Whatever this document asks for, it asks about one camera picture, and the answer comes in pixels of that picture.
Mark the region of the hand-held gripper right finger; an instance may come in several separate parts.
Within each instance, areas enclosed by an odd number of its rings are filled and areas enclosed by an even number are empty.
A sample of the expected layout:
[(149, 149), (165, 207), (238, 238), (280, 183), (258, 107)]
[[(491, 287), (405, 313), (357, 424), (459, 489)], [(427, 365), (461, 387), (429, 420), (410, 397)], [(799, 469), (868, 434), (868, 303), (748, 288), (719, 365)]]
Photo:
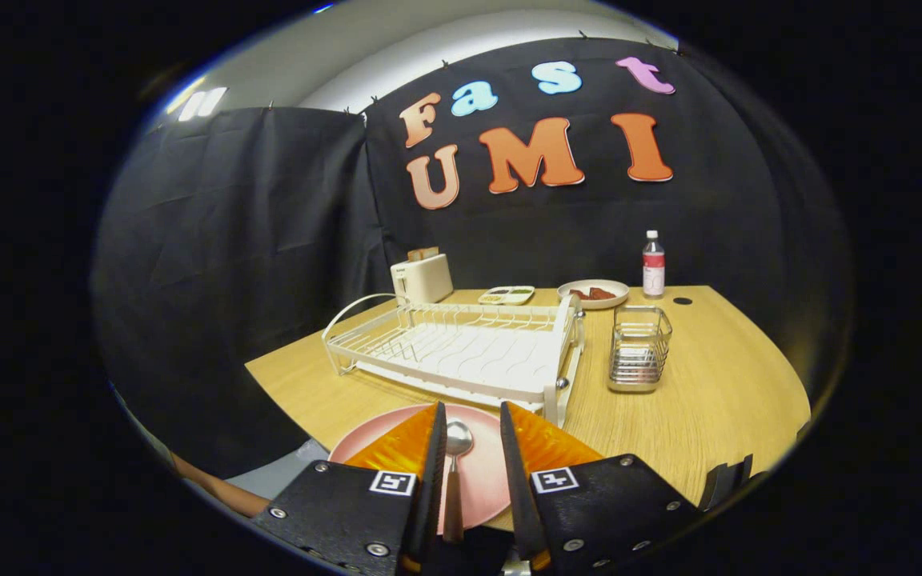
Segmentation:
[(514, 402), (501, 404), (500, 437), (517, 553), (534, 575), (631, 575), (701, 524), (640, 456), (601, 456)]

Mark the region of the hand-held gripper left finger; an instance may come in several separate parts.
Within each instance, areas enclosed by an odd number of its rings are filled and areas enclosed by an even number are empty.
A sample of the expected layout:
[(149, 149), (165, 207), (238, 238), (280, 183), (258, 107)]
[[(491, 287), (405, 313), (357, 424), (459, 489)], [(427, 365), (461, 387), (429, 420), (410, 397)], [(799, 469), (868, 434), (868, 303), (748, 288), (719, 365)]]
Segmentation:
[(336, 574), (417, 575), (438, 533), (446, 442), (446, 407), (433, 402), (351, 462), (312, 462), (252, 524)]

